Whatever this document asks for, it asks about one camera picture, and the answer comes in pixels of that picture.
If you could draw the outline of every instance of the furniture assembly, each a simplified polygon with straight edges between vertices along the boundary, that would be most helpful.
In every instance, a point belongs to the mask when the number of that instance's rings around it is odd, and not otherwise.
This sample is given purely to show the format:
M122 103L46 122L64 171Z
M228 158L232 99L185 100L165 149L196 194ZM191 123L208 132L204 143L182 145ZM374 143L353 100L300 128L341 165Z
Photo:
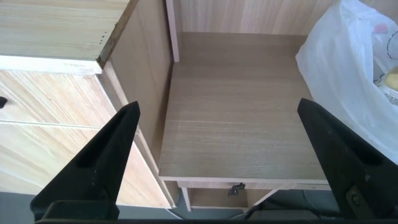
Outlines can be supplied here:
M333 3L167 1L175 63L159 175L178 182L189 210L330 189L297 114L312 97L295 54ZM398 20L397 1L364 3Z
M0 1L0 191L38 194L124 105L117 203L247 210L330 190L295 54L335 0ZM398 21L398 1L363 0Z
M174 207L177 184L157 175L172 63L165 3L2 1L0 12L0 191L39 193L137 100L118 204Z

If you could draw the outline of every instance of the drawer compartment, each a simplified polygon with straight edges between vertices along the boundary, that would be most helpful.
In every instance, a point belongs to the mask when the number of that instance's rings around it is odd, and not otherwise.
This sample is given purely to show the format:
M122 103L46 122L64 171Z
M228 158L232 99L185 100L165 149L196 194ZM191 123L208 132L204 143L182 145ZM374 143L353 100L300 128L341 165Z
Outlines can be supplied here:
M102 127L115 114L93 75L0 70L0 120Z
M240 190L237 195L228 196L229 189L187 189L182 188L188 211L192 208L232 208L247 210L261 203L277 190Z

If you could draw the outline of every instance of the wooden edge banding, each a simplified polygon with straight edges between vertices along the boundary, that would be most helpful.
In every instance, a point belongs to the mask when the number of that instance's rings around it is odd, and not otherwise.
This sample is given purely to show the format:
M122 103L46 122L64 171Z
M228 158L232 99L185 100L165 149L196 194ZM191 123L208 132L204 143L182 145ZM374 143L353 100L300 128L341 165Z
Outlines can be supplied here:
M174 62L180 61L180 52L177 40L177 25L174 11L174 0L166 0L167 18L169 19L170 39L172 42Z
M188 210L188 212L191 212L192 211L191 203L190 203L190 199L189 199L189 190L190 189L182 187L181 190L182 190L182 195L184 197L185 204L187 205L187 210Z
M312 179L260 179L260 178L230 178L230 177L170 177L162 175L160 171L160 178L162 180L171 181L199 181L199 182L245 182L245 183L283 183L283 184L320 184L328 185L327 180L312 180Z
M120 16L118 23L116 23L112 34L109 36L109 39L106 41L104 48L102 49L99 57L97 58L97 62L99 63L101 68L105 67L106 62L109 60L117 42L121 34L123 33L124 28L126 27L127 22L129 21L131 14L134 12L137 6L138 0L130 0L127 4L124 12Z
M96 60L40 58L0 55L1 70L94 75L102 72Z

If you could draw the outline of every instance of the cabinet drawer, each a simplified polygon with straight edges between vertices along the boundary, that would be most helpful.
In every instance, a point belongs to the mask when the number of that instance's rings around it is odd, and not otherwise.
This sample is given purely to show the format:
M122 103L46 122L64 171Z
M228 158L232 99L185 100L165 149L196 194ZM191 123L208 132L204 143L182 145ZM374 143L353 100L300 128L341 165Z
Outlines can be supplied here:
M0 70L0 120L102 127L115 109L95 75Z
M278 183L278 182L259 182L247 183L245 189L263 189L263 190L330 190L328 184L295 184L295 183ZM232 186L239 185L238 182L200 182L200 181L178 181L179 187L198 188L198 189L231 189Z

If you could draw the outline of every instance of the floor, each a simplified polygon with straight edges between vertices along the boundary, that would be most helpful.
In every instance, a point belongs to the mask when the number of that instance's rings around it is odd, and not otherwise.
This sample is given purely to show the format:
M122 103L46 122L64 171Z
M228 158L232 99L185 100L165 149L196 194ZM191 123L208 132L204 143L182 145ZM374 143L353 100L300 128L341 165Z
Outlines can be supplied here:
M32 223L33 215L29 209L34 195L0 193L0 223ZM324 217L338 216L338 206L330 191L281 190L274 194L267 209L306 209ZM176 219L161 208L142 208L120 206L120 219ZM184 200L180 197L178 207L172 212L184 219L243 219L241 210L194 209L188 212Z

